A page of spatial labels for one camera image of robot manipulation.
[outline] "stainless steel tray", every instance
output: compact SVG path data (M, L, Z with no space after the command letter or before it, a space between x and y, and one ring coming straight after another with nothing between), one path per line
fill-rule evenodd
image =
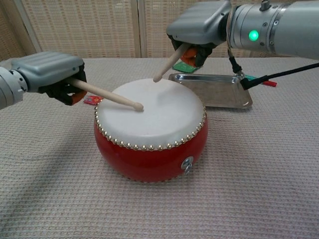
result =
M240 79L228 75L171 74L168 78L190 88L207 107L245 109L253 101Z

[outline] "drumstick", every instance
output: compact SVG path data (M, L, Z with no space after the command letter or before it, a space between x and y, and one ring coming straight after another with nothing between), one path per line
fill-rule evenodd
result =
M126 99L123 96L119 96L119 95L116 95L112 92L98 88L96 86L92 86L84 81L80 81L80 80L77 80L74 78L69 78L69 79L67 79L67 83L69 83L70 85L75 86L77 88L80 88L81 90L90 92L90 93L97 95L97 96L101 96L101 97L108 99L110 101L113 101L115 103L125 105L125 106L132 106L136 111L143 111L143 109L144 109L144 106L140 103L130 101L129 99Z
M162 79L163 75L183 56L191 44L183 43L179 48L168 58L165 66L153 78L154 82Z

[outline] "green indicator light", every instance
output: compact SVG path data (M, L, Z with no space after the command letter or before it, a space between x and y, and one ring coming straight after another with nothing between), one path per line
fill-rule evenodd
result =
M258 37L259 37L259 34L258 34L258 31L256 31L256 30L252 30L252 31L249 33L249 39L250 39L251 41L257 41Z

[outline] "table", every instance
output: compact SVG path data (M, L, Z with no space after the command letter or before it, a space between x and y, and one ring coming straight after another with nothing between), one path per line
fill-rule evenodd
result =
M314 62L237 61L253 76ZM89 83L113 90L151 78L164 62L85 59L85 69ZM197 73L232 74L227 58ZM319 238L319 69L274 81L250 89L250 110L208 111L201 159L189 175L158 184L108 166L93 106L25 94L0 111L0 238Z

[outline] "drumhead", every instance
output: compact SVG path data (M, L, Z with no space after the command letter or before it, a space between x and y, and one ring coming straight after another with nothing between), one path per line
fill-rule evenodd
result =
M144 111L103 99L96 119L103 135L122 146L162 149L190 140L201 129L205 108L189 88L174 81L152 79L129 82L113 93L143 104Z

